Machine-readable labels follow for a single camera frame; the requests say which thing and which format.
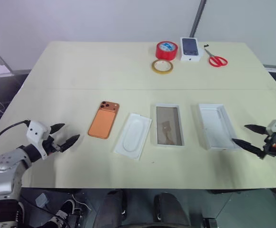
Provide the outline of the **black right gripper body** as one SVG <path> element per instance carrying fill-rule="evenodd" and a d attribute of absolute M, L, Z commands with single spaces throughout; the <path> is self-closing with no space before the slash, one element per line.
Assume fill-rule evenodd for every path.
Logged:
<path fill-rule="evenodd" d="M 263 146 L 263 150 L 260 153 L 259 158 L 264 159 L 266 155 L 276 156 L 276 133 L 265 133 L 266 138 L 264 139 L 265 145 Z"/>

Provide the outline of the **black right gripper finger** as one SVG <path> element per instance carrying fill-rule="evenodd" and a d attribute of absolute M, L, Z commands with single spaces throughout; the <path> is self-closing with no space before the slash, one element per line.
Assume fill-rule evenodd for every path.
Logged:
<path fill-rule="evenodd" d="M 266 134 L 266 127 L 264 126 L 260 126 L 256 124 L 246 124 L 244 125 L 244 127 L 258 134 Z"/>
<path fill-rule="evenodd" d="M 249 142 L 246 142 L 246 141 L 240 140 L 240 139 L 235 139 L 235 138 L 232 138 L 232 141 L 236 145 L 238 145 L 239 147 L 241 147 L 242 149 L 244 149 L 244 150 L 246 150 L 248 152 L 251 152 L 251 153 L 255 154 L 258 157 L 263 157 L 264 156 L 264 152 L 260 148 L 253 146 Z"/>

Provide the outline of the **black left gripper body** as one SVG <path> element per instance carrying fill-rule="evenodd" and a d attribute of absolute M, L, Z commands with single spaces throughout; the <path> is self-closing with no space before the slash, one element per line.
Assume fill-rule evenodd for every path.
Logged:
<path fill-rule="evenodd" d="M 55 144 L 54 138 L 51 136 L 48 136 L 48 138 L 43 141 L 43 149 L 47 155 L 51 155 L 55 152 L 64 152 L 66 150 L 62 145 Z"/>

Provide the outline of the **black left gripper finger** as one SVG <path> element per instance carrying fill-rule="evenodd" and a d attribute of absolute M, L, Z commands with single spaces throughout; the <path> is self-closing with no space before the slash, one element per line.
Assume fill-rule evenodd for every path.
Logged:
<path fill-rule="evenodd" d="M 50 134 L 54 134 L 58 132 L 65 124 L 64 123 L 57 123 L 50 127 Z"/>
<path fill-rule="evenodd" d="M 67 139 L 65 141 L 65 143 L 61 145 L 61 150 L 66 151 L 67 149 L 72 147 L 75 144 L 75 142 L 79 139 L 79 137 L 80 137 L 80 135 L 77 134 L 77 135 L 74 135 L 74 136 L 70 137 L 69 139 Z"/>

